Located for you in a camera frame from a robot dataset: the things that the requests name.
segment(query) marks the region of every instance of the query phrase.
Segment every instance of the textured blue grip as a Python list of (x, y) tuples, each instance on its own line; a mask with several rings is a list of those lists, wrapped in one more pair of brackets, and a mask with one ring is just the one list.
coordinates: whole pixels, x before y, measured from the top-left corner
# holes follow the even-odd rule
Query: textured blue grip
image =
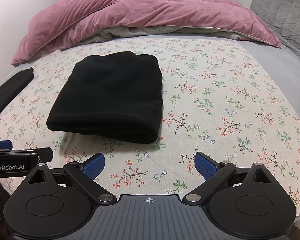
[(194, 166), (205, 180), (217, 173), (217, 167), (198, 153), (194, 157)]
[(103, 171), (105, 158), (103, 154), (99, 154), (95, 158), (91, 157), (90, 159), (91, 161), (89, 161), (89, 159), (87, 160), (89, 161), (88, 163), (85, 163), (86, 161), (83, 163), (84, 167), (82, 172), (90, 179), (94, 180), (100, 172)]
[(11, 150), (13, 148), (13, 144), (11, 141), (0, 141), (0, 149)]

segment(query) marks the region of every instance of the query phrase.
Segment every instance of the pillow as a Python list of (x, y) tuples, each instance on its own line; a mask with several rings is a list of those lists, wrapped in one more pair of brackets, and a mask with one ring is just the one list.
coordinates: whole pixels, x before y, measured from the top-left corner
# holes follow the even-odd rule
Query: pillow
[(300, 58), (300, 0), (252, 0), (250, 9)]
[(21, 41), (16, 55), (26, 52), (30, 58), (49, 41), (55, 39), (72, 24), (89, 14), (120, 0), (59, 0), (36, 14), (29, 22), (27, 35)]

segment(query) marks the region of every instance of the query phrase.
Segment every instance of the metal screw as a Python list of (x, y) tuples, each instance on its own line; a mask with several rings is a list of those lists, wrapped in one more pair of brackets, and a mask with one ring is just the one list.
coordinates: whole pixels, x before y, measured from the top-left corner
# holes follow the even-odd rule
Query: metal screw
[(186, 196), (186, 200), (190, 202), (198, 202), (201, 200), (201, 196), (198, 194), (189, 194)]
[(109, 202), (113, 199), (113, 196), (111, 194), (102, 194), (98, 197), (98, 200), (102, 202)]

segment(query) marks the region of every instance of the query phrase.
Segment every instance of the gray quilted headboard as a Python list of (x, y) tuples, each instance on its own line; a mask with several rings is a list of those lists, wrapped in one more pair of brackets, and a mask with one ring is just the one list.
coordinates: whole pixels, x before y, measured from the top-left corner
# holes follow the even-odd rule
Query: gray quilted headboard
[(252, 0), (250, 9), (300, 57), (300, 0)]

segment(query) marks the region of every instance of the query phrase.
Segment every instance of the triangular cutout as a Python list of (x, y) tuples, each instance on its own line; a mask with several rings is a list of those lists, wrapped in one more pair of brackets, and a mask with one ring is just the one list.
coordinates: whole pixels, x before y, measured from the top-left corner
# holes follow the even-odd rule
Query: triangular cutout
[(46, 182), (47, 179), (45, 177), (44, 171), (38, 170), (30, 179), (29, 184)]
[(270, 180), (268, 179), (268, 177), (266, 176), (266, 174), (263, 172), (262, 169), (256, 169), (254, 178), (252, 179), (252, 181), (255, 182), (262, 182), (262, 183), (270, 183)]

